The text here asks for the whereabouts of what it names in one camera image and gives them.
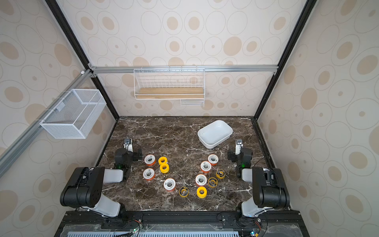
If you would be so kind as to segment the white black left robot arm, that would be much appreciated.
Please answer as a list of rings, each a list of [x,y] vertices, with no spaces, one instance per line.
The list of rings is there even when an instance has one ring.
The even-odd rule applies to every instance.
[[[111,200],[102,193],[103,185],[126,181],[132,163],[141,160],[142,149],[120,148],[115,152],[113,169],[103,166],[77,167],[60,195],[60,204],[72,208],[83,208],[105,217],[118,217],[125,211],[122,203]]]

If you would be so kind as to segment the white plastic storage box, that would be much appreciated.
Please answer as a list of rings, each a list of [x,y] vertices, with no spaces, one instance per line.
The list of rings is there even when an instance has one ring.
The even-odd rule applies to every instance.
[[[207,148],[213,149],[230,138],[233,129],[223,120],[216,120],[201,128],[198,132],[200,142]]]

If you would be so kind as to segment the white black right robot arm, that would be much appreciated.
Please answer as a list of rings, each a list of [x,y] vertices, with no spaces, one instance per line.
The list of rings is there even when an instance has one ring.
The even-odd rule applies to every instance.
[[[228,160],[236,163],[236,176],[252,185],[252,197],[241,202],[236,211],[244,217],[255,218],[269,210],[288,208],[290,195],[282,171],[252,166],[252,156],[249,148],[228,151]]]

